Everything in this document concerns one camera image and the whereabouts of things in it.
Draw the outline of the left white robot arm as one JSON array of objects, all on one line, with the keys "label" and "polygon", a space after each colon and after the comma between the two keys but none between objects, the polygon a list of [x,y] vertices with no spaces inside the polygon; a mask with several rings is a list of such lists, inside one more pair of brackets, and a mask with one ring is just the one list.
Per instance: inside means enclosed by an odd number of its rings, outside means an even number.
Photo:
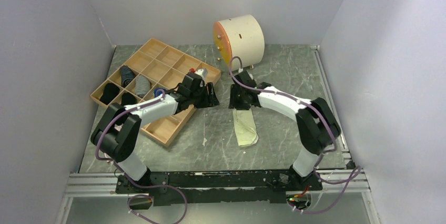
[{"label": "left white robot arm", "polygon": [[109,105],[90,137],[96,158],[101,159],[100,152],[106,154],[103,159],[120,168],[136,192],[145,192],[153,183],[150,169],[135,152],[140,129],[190,106],[198,109],[219,105],[213,83],[205,81],[207,75],[207,69],[200,68],[188,72],[173,89],[160,90],[153,99],[127,106]]}]

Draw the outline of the blue underwear white trim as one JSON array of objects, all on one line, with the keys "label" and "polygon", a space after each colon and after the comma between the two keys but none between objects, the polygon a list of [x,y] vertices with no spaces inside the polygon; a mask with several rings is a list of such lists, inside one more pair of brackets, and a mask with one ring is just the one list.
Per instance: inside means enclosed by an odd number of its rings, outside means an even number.
[{"label": "blue underwear white trim", "polygon": [[155,88],[154,89],[154,96],[157,97],[159,95],[162,95],[166,92],[164,88]]}]

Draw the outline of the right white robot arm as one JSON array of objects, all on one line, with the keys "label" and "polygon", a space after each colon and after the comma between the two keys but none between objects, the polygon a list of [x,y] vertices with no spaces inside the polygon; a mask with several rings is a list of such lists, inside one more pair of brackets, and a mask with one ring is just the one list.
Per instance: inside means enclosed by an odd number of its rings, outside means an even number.
[{"label": "right white robot arm", "polygon": [[231,75],[230,108],[248,110],[252,106],[276,111],[296,122],[303,148],[290,166],[289,183],[301,190],[323,154],[337,149],[340,126],[323,98],[299,98],[280,91],[269,83],[257,84],[245,70]]}]

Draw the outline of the cream cloth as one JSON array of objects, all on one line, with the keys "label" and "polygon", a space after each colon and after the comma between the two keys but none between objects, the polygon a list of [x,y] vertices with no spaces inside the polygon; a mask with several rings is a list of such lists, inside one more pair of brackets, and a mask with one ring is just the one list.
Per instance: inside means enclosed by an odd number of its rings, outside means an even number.
[{"label": "cream cloth", "polygon": [[252,110],[232,110],[234,130],[239,147],[249,147],[257,143],[258,134]]}]

